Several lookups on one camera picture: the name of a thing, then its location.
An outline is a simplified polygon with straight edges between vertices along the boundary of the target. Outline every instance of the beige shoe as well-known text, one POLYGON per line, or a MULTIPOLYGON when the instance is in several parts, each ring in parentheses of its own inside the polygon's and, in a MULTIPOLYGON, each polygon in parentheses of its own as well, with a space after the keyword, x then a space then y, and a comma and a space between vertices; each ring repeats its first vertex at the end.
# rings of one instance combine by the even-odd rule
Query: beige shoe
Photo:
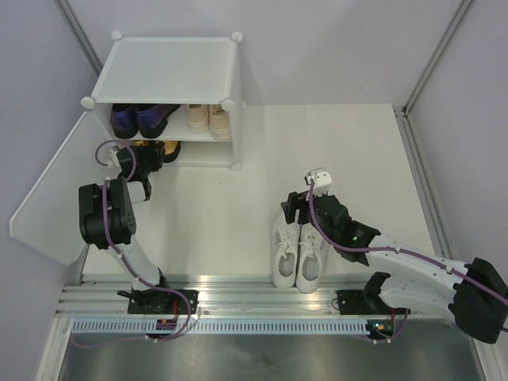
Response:
POLYGON ((209 105, 210 129, 215 140, 231 140, 231 125, 229 113, 221 105, 209 105))
POLYGON ((210 128, 207 105, 185 105, 187 125, 192 133, 205 133, 210 128))

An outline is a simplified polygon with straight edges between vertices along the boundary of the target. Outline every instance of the purple shoe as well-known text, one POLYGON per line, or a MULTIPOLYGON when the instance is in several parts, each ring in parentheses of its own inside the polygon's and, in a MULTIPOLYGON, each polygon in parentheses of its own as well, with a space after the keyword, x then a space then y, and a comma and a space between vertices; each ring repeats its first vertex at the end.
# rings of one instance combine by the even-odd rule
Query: purple shoe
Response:
POLYGON ((174 113, 180 105, 137 105, 137 123, 140 133, 147 139, 155 139, 160 136, 167 125, 167 117, 174 113))
POLYGON ((138 131, 136 106, 128 103, 113 104, 110 122, 116 137, 120 139, 135 137, 138 131))

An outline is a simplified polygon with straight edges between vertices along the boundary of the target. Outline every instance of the white wall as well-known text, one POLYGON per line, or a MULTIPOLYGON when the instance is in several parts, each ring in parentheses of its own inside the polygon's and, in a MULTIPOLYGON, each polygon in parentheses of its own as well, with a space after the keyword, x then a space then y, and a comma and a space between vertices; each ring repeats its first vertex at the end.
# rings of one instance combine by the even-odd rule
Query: white wall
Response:
POLYGON ((402 105, 460 0, 69 2, 103 63, 114 30, 179 37, 240 31, 249 104, 402 105))
POLYGON ((52 0, 1 2, 0 52, 0 379, 29 381, 67 268, 11 239, 9 219, 83 112, 94 75, 52 0))
MULTIPOLYGON (((456 258, 508 279, 508 2, 476 2, 412 119, 456 258)), ((502 338, 508 360, 508 335, 502 338)))

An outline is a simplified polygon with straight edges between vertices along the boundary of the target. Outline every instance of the white sneaker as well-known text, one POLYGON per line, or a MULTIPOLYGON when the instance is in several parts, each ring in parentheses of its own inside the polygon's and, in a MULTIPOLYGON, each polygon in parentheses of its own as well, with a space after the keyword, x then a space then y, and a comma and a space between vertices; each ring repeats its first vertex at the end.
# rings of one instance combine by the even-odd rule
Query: white sneaker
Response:
POLYGON ((229 123, 229 113, 224 111, 221 105, 209 105, 208 107, 212 138, 215 140, 230 140, 231 125, 229 123))
POLYGON ((288 288, 294 285, 298 262, 298 238, 300 225, 288 225, 281 214, 271 231, 271 281, 276 287, 288 288))
POLYGON ((302 226, 296 287, 306 294, 315 292, 325 270, 329 244, 311 225, 302 226))
POLYGON ((205 133, 210 129, 208 105, 185 105, 187 125, 192 133, 205 133))

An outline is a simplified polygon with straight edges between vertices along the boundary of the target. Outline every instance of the shoe rack shelf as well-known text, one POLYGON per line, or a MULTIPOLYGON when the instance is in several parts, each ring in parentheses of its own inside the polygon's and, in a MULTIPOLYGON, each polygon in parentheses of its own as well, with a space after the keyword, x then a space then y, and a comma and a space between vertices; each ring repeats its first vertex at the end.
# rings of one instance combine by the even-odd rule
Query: shoe rack shelf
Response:
MULTIPOLYGON (((244 103, 241 98, 238 43, 231 38, 123 37, 114 45, 92 95, 82 99, 114 137, 110 124, 114 103, 218 105, 229 112, 232 138, 219 142, 210 131, 194 134, 180 107, 167 119, 156 140, 182 141, 182 151, 168 165, 231 167, 241 170, 240 140, 244 103)), ((138 133, 133 140, 146 140, 138 133)))

